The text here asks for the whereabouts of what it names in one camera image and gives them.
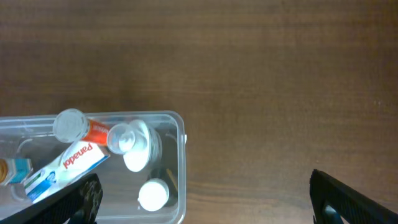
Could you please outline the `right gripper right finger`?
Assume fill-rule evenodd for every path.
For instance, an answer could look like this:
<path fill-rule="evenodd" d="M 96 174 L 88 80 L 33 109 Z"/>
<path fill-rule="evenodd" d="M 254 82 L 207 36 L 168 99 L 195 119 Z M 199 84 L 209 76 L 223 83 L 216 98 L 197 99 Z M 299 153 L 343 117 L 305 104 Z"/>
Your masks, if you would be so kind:
<path fill-rule="evenodd" d="M 313 222 L 397 223 L 397 214 L 320 170 L 310 177 Z"/>

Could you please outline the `orange tube white cap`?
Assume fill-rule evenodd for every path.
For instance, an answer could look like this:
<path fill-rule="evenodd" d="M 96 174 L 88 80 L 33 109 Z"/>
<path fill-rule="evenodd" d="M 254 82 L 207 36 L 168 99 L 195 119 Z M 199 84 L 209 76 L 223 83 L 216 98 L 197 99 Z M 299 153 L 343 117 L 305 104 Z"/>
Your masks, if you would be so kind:
<path fill-rule="evenodd" d="M 89 119 L 78 109 L 67 109 L 57 115 L 52 130 L 55 137 L 64 143 L 86 141 L 105 146 L 110 128 Z"/>

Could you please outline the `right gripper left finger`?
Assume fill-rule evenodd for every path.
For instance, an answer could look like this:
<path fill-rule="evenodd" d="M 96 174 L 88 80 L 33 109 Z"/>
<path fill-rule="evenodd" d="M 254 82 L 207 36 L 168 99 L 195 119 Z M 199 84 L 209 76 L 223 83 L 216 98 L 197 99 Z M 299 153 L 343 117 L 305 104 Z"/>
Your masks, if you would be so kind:
<path fill-rule="evenodd" d="M 94 224 L 103 198 L 97 174 L 82 177 L 44 200 L 1 221 L 2 224 Z"/>

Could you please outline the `white Panadol box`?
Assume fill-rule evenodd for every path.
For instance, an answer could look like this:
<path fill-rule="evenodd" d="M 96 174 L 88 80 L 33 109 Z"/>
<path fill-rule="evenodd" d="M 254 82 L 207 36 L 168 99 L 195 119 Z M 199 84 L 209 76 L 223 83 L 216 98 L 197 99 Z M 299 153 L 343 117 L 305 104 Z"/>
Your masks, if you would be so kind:
<path fill-rule="evenodd" d="M 62 190 L 101 164 L 110 154 L 99 145 L 78 141 L 24 183 L 28 199 L 37 203 Z"/>

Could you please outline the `white spray bottle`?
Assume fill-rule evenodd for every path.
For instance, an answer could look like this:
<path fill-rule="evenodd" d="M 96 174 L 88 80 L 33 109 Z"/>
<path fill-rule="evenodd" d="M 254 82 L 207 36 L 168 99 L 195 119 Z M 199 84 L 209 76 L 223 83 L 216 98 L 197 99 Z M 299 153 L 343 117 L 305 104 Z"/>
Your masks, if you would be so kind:
<path fill-rule="evenodd" d="M 141 119 L 114 125 L 107 136 L 108 149 L 122 155 L 131 172 L 157 167 L 162 157 L 162 140 L 159 133 Z"/>

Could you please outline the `dark bottle white cap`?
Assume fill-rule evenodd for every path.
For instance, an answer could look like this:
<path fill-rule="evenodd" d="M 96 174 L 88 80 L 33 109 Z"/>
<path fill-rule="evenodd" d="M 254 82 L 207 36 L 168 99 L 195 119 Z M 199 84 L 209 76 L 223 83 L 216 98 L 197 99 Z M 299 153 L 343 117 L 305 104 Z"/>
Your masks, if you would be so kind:
<path fill-rule="evenodd" d="M 137 201 L 149 212 L 174 206 L 178 202 L 178 179 L 173 171 L 168 168 L 152 170 L 139 190 Z"/>

